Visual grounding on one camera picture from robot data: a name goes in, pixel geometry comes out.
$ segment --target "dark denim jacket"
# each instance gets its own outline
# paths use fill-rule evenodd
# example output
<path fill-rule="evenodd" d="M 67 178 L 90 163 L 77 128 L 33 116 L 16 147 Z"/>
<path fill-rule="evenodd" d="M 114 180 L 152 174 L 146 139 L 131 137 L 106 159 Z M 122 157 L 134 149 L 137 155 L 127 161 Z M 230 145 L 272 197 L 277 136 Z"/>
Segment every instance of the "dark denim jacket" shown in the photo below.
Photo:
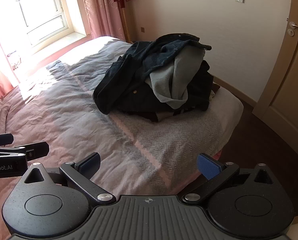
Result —
<path fill-rule="evenodd" d="M 174 33 L 155 41 L 135 42 L 112 64 L 95 88 L 93 99 L 98 109 L 108 114 L 119 99 L 142 85 L 152 71 L 168 64 L 185 46 L 211 50 L 211 46 L 200 44 L 199 40 L 190 34 Z"/>

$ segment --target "window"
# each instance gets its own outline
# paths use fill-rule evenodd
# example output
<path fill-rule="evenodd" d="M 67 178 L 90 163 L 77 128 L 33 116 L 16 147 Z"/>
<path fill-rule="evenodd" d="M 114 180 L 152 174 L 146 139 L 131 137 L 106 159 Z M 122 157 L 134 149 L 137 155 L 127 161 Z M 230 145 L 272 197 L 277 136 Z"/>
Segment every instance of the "window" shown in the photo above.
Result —
<path fill-rule="evenodd" d="M 59 39 L 73 32 L 68 28 L 60 0 L 0 0 L 0 41 L 6 54 L 46 46 L 56 34 Z"/>

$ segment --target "crosshair symbol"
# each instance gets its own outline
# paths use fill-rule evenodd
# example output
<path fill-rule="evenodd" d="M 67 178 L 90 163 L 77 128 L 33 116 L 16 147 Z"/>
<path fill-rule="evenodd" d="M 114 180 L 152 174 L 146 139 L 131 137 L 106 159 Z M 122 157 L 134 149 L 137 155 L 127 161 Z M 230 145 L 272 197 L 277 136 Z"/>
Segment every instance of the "crosshair symbol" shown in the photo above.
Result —
<path fill-rule="evenodd" d="M 152 198 L 146 198 L 145 199 L 145 202 L 147 202 L 147 203 L 151 203 L 152 201 L 154 201 Z"/>

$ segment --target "dark wooden floor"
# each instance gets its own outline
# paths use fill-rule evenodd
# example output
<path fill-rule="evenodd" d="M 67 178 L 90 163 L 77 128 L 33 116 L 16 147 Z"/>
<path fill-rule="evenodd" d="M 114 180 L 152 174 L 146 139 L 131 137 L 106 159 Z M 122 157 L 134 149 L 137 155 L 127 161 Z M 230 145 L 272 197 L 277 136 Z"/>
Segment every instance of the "dark wooden floor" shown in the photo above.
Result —
<path fill-rule="evenodd" d="M 298 215 L 298 155 L 273 130 L 252 114 L 253 108 L 243 102 L 244 111 L 230 141 L 223 148 L 220 162 L 234 162 L 241 168 L 266 163 L 291 198 Z M 201 175 L 178 195 L 205 182 Z"/>

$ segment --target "door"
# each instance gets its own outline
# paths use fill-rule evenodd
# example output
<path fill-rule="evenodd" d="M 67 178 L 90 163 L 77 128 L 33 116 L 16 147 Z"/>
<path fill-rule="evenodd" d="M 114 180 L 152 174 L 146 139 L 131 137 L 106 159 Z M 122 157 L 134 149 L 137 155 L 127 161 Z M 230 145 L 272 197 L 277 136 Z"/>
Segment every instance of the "door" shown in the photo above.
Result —
<path fill-rule="evenodd" d="M 298 153 L 298 26 L 294 25 L 298 25 L 298 0 L 291 1 L 279 56 L 253 114 Z"/>

